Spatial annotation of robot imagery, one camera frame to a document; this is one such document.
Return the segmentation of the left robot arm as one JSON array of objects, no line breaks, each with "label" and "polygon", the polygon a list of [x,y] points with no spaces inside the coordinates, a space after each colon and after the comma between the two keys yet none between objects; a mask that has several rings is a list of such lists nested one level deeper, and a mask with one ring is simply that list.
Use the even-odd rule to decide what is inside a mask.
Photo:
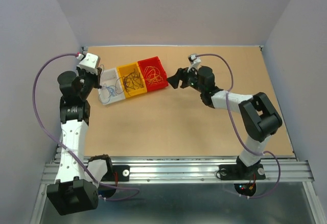
[{"label": "left robot arm", "polygon": [[79,67],[57,78],[62,93],[62,151],[55,183],[47,187],[46,194],[61,216],[96,209],[100,181],[113,176],[108,155],[93,156],[87,165],[82,162],[90,117],[87,97],[92,89],[101,87],[101,72],[101,68],[88,72]]}]

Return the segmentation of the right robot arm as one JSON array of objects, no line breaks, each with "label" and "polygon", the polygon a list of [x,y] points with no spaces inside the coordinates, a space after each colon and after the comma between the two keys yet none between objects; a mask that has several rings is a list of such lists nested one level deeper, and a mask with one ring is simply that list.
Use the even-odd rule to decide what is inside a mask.
[{"label": "right robot arm", "polygon": [[219,166],[218,177],[234,181],[252,177],[265,179],[260,161],[269,139],[283,124],[269,97],[263,92],[242,95],[222,90],[216,86],[213,70],[207,66],[179,68],[167,81],[174,89],[191,87],[199,91],[202,102],[208,107],[241,115],[247,132],[246,141],[241,143],[243,150],[235,164]]}]

